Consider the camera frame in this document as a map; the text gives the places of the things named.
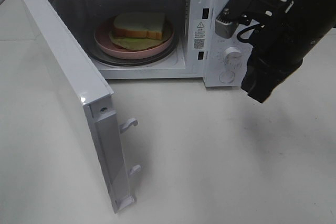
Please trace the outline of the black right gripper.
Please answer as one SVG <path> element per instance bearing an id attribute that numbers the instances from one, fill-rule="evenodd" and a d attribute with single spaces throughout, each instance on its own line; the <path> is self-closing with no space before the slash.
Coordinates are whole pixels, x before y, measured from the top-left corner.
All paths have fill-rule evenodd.
<path id="1" fill-rule="evenodd" d="M 253 46 L 241 88 L 248 96 L 264 103 L 273 89 L 291 75 L 291 63 L 284 59 L 287 21 L 278 19 L 255 24 L 246 42 Z"/>

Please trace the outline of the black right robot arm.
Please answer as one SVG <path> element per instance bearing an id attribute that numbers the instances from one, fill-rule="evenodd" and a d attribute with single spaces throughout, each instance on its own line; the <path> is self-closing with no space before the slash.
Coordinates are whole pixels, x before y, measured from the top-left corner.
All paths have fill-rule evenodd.
<path id="1" fill-rule="evenodd" d="M 265 102 L 334 26 L 335 0 L 287 0 L 269 21 L 254 27 L 241 88 L 254 100 Z"/>

